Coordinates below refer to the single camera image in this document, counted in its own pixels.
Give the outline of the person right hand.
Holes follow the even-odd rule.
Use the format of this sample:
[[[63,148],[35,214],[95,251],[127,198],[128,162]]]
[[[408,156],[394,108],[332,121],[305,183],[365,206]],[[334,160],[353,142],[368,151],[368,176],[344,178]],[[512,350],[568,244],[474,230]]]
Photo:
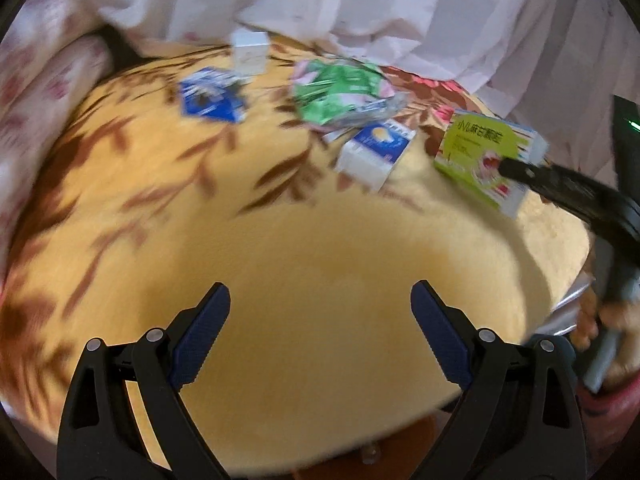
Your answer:
[[[587,289],[579,300],[580,311],[570,341],[578,351],[585,351],[598,336],[601,326],[620,332],[616,357],[608,367],[603,387],[614,389],[629,382],[639,371],[639,300],[635,302],[598,303],[596,293]]]

